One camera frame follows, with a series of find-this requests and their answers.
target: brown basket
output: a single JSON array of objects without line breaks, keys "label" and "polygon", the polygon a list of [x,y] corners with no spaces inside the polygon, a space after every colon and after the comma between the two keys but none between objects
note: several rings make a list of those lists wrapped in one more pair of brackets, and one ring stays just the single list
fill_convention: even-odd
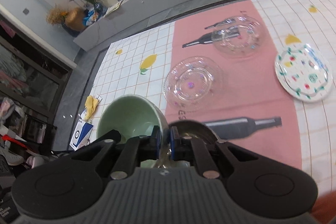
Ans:
[{"label": "brown basket", "polygon": [[81,32],[85,29],[83,25],[83,18],[85,17],[84,10],[77,7],[72,9],[67,17],[65,18],[65,25],[68,26],[70,29]]}]

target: light green bowl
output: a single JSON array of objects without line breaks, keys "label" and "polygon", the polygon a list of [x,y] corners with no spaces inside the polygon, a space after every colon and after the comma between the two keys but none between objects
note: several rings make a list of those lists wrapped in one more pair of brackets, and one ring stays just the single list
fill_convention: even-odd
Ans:
[{"label": "light green bowl", "polygon": [[138,95],[124,95],[114,100],[99,120],[97,138],[114,129],[121,134],[121,142],[129,138],[150,136],[154,126],[161,130],[161,152],[167,150],[169,127],[162,112],[149,100]]}]

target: white plate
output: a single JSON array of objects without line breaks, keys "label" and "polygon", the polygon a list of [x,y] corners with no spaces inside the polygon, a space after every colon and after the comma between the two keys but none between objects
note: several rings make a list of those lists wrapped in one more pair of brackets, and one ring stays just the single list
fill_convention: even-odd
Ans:
[{"label": "white plate", "polygon": [[285,48],[276,57],[275,72],[284,89],[304,102],[322,100],[333,83],[331,66],[309,44]]}]

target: white checkered tablecloth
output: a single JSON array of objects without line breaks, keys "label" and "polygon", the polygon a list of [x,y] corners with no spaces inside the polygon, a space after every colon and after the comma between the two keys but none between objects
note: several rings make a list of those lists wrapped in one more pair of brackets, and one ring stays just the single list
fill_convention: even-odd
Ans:
[{"label": "white checkered tablecloth", "polygon": [[[321,51],[330,62],[336,79],[336,0],[252,0],[263,18],[278,51],[288,34]],[[311,6],[316,13],[309,12]],[[91,95],[103,99],[92,116],[90,140],[104,109],[124,94],[138,94],[151,100],[164,113],[162,94],[165,76],[170,70],[174,22],[142,32],[111,44],[95,78]],[[145,77],[138,77],[144,58],[158,54]],[[302,169],[318,184],[319,194],[336,190],[336,86],[322,102],[295,100],[301,137]]]}]

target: yellow cloth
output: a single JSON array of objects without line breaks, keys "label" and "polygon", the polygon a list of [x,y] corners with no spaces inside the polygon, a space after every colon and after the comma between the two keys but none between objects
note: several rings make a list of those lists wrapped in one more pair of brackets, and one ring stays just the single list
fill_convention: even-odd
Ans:
[{"label": "yellow cloth", "polygon": [[96,98],[93,98],[91,95],[86,98],[85,107],[86,107],[86,115],[85,115],[85,121],[87,121],[93,112],[95,112],[96,107],[99,103],[99,100]]}]

